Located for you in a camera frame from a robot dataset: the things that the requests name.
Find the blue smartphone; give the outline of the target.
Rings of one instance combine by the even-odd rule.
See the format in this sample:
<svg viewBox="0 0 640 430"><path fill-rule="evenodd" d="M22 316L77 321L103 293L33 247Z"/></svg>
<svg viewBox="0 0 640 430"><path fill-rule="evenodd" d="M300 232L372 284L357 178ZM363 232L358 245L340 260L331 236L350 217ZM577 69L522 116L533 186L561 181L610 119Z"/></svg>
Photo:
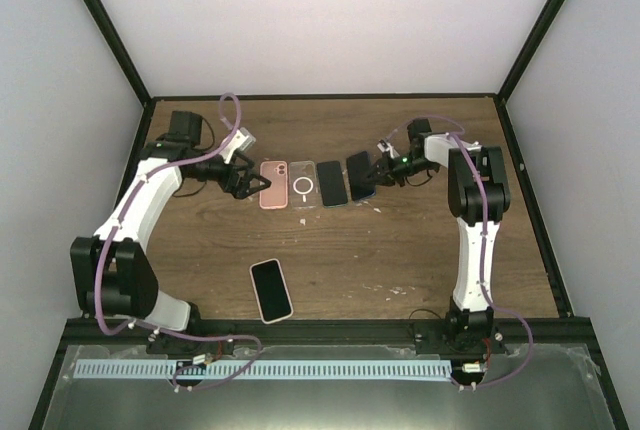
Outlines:
<svg viewBox="0 0 640 430"><path fill-rule="evenodd" d="M358 202L374 196L375 184L366 179L371 167L370 154L361 151L349 156L346 159L346 167L351 199Z"/></svg>

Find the phone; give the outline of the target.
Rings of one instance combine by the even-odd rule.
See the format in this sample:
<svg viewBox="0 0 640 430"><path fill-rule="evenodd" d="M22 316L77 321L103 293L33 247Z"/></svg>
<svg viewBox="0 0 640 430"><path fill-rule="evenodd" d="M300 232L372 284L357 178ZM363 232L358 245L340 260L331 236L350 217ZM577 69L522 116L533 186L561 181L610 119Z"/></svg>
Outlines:
<svg viewBox="0 0 640 430"><path fill-rule="evenodd" d="M256 263L249 273L261 321L274 324L290 318L294 310L279 260Z"/></svg>
<svg viewBox="0 0 640 430"><path fill-rule="evenodd" d="M263 210L284 209L288 205L288 166L284 161L265 161L260 165L260 175L270 181L270 186L259 192L259 206Z"/></svg>

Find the clear phone case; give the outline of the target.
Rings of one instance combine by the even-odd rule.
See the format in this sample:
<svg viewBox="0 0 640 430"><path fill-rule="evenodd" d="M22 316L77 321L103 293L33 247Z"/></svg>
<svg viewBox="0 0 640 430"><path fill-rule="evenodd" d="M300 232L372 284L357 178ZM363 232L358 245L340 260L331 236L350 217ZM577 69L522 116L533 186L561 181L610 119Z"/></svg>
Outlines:
<svg viewBox="0 0 640 430"><path fill-rule="evenodd" d="M318 206L316 168L312 161L289 164L289 204L292 208L311 209Z"/></svg>

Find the dark teal smartphone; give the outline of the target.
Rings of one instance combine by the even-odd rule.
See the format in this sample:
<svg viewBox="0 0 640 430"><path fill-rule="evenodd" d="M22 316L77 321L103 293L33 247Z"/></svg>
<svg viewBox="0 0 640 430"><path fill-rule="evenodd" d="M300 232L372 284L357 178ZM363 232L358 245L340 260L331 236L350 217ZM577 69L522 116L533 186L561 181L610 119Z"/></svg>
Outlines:
<svg viewBox="0 0 640 430"><path fill-rule="evenodd" d="M348 196L340 162L319 162L316 170L323 206L330 208L346 205Z"/></svg>

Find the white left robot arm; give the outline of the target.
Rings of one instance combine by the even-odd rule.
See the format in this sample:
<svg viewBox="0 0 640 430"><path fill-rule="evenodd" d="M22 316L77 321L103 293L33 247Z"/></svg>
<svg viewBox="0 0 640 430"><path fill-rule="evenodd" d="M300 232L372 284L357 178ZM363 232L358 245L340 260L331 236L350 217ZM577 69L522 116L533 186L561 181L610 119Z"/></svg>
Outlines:
<svg viewBox="0 0 640 430"><path fill-rule="evenodd" d="M246 155L254 136L233 123L228 135L210 149L201 144L203 116L175 111L169 129L141 150L134 178L113 213L92 236L70 247L76 296L81 310L98 321L121 317L128 326L169 331L181 353L204 342L200 313L193 303L159 287L147 247L166 204L187 180L213 181L236 199L270 187Z"/></svg>

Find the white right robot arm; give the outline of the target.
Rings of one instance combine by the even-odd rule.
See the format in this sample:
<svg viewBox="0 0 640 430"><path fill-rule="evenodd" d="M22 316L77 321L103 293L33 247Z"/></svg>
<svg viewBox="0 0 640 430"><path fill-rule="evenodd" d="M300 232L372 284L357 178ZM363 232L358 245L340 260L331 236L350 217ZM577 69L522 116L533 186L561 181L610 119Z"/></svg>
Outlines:
<svg viewBox="0 0 640 430"><path fill-rule="evenodd" d="M511 194L502 150L461 139L461 131L435 132L428 118L406 124L409 150L400 154L386 138L372 161L365 152L347 159L351 196L369 197L378 186L403 187L409 178L447 171L447 202L459 231L459 260L443 339L465 353L490 337L494 320L491 276L494 245Z"/></svg>

